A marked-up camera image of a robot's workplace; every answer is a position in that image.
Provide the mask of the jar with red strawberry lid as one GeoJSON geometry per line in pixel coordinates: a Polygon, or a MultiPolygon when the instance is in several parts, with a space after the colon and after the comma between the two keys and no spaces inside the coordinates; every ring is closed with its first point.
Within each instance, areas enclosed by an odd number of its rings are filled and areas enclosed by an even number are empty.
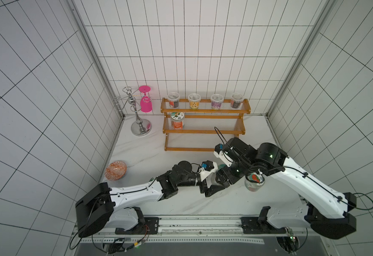
{"type": "Polygon", "coordinates": [[[251,173],[245,176],[245,187],[250,192],[258,191],[265,183],[263,175],[257,173],[251,173]]]}

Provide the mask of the jar with flower lid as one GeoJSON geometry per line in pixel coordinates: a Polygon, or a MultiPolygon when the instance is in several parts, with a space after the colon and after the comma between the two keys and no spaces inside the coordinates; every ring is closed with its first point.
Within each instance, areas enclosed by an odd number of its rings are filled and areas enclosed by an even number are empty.
{"type": "Polygon", "coordinates": [[[182,130],[184,127],[185,114],[183,112],[174,112],[170,114],[171,125],[174,130],[182,130]]]}

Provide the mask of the clear cup with purple label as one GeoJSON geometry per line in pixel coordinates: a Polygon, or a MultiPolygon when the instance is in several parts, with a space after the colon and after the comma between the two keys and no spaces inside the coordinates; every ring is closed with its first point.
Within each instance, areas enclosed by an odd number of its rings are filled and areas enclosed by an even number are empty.
{"type": "Polygon", "coordinates": [[[220,94],[213,94],[210,98],[211,101],[211,108],[213,110],[220,110],[222,103],[224,101],[224,97],[220,94]]]}

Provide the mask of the small clear seed cup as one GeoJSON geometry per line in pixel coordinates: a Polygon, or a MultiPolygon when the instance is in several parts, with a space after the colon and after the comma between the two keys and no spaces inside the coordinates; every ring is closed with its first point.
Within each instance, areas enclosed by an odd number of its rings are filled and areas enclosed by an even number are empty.
{"type": "Polygon", "coordinates": [[[245,99],[244,96],[241,95],[240,93],[233,93],[231,95],[231,101],[230,101],[231,108],[239,109],[244,99],[245,99]]]}

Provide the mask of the clear cup with yellow label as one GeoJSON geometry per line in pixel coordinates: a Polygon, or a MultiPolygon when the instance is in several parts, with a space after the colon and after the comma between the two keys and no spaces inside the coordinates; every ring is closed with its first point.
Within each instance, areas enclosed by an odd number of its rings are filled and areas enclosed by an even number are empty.
{"type": "Polygon", "coordinates": [[[190,109],[196,110],[199,108],[201,96],[197,93],[192,93],[188,96],[188,101],[190,109]]]}

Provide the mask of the clear cup with dark seeds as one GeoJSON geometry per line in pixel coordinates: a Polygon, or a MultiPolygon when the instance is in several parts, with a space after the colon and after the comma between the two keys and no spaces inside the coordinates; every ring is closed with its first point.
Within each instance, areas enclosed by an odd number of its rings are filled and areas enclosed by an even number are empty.
{"type": "Polygon", "coordinates": [[[171,108],[178,108],[180,103],[180,95],[177,92],[168,94],[168,102],[171,108]]]}

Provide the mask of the jar with pink floral lid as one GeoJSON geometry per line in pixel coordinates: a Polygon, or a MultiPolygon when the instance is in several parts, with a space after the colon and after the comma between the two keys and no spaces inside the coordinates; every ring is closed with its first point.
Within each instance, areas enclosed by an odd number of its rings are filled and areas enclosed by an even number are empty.
{"type": "Polygon", "coordinates": [[[224,168],[224,167],[226,167],[225,164],[220,164],[220,165],[218,165],[218,169],[219,169],[219,170],[221,170],[221,169],[224,168]]]}

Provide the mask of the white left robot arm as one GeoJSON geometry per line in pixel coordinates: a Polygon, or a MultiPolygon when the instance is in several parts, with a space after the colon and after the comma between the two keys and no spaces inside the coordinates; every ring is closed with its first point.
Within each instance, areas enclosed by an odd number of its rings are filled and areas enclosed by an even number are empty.
{"type": "Polygon", "coordinates": [[[78,237],[89,237],[105,226],[125,231],[143,224],[139,204],[169,199],[178,193],[178,187],[202,187],[207,178],[219,168],[217,163],[205,161],[192,170],[192,164],[181,161],[171,170],[151,181],[131,187],[113,187],[108,183],[97,184],[75,204],[78,237]]]}

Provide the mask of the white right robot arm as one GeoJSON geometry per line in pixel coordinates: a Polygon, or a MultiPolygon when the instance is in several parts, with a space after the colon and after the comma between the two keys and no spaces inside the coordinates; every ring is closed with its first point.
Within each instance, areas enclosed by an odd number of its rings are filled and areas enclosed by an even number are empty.
{"type": "Polygon", "coordinates": [[[216,172],[215,181],[227,188],[252,174],[278,180],[294,190],[305,203],[265,206],[255,228],[265,233],[282,228],[311,228],[319,235],[339,240],[356,232],[357,219],[350,211],[357,207],[352,193],[340,193],[314,178],[278,146],[262,143],[257,149],[239,138],[232,138],[214,149],[225,167],[216,172]]]}

